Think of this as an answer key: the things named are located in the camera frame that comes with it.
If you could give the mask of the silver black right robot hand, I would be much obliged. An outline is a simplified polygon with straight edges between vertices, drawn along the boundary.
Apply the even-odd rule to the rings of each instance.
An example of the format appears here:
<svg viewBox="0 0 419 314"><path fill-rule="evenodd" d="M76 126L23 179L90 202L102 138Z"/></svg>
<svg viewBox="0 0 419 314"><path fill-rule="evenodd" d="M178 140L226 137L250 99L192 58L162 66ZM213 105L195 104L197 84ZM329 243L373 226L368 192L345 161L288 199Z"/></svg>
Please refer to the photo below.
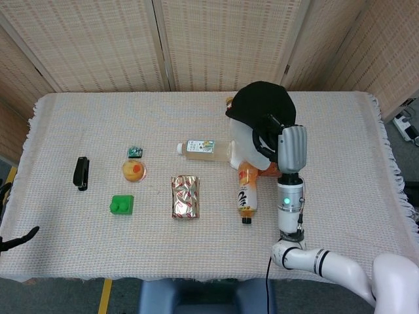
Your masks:
<svg viewBox="0 0 419 314"><path fill-rule="evenodd" d="M276 162L283 174L298 173L306 166L307 131L304 126L284 124L272 114L252 131L256 151L270 162Z"/></svg>

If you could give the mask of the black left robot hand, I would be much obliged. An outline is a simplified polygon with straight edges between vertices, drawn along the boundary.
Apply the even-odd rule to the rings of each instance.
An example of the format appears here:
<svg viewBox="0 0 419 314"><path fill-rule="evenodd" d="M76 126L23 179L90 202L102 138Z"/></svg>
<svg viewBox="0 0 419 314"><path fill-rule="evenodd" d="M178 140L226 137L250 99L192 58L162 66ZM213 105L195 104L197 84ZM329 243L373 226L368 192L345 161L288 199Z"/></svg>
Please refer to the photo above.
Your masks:
<svg viewBox="0 0 419 314"><path fill-rule="evenodd" d="M23 245L24 243L27 243L28 241L30 241L31 239L35 237L35 235L39 231L39 228L40 228L39 226L36 226L32 228L26 235L23 235L22 237L18 237L18 238L11 239L8 241L3 241L3 238L1 237L0 252L1 253L6 252L19 245Z"/></svg>

